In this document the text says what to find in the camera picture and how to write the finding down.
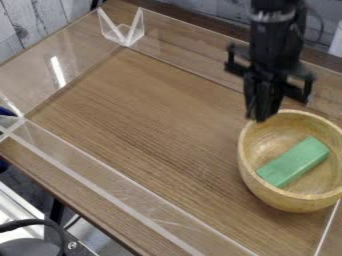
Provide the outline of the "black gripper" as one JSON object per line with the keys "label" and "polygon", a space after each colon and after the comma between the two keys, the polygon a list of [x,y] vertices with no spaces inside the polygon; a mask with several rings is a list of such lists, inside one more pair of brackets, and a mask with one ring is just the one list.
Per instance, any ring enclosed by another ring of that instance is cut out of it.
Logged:
{"label": "black gripper", "polygon": [[306,103],[315,80],[301,63],[306,8],[253,8],[250,45],[231,43],[224,69],[243,78],[246,117],[266,121],[283,97]]}

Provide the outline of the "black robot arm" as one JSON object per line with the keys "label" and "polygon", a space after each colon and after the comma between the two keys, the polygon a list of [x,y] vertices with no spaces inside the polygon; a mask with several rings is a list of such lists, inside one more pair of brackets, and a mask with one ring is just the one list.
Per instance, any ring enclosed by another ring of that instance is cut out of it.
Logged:
{"label": "black robot arm", "polygon": [[301,63],[305,0],[251,0],[249,46],[227,45],[224,71],[243,78],[246,118],[265,122],[283,97],[307,103],[315,75]]}

